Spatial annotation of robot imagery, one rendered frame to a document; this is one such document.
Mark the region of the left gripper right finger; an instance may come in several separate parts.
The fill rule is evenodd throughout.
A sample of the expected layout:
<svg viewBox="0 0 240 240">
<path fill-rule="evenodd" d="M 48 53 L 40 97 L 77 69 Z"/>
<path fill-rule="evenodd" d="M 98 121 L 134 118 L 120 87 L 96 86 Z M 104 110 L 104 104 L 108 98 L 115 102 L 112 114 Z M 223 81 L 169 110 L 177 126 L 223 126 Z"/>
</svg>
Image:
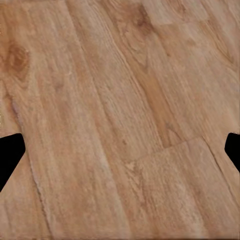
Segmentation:
<svg viewBox="0 0 240 240">
<path fill-rule="evenodd" d="M 240 172 L 240 134 L 229 133 L 224 150 Z"/>
</svg>

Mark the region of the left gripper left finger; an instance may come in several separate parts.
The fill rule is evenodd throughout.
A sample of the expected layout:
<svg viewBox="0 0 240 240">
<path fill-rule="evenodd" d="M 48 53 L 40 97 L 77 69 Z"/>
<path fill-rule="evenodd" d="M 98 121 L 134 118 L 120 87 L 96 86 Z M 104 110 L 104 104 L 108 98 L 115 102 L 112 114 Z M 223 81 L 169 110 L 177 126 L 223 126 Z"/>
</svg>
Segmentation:
<svg viewBox="0 0 240 240">
<path fill-rule="evenodd" d="M 0 192 L 25 151 L 26 147 L 21 133 L 0 139 Z"/>
</svg>

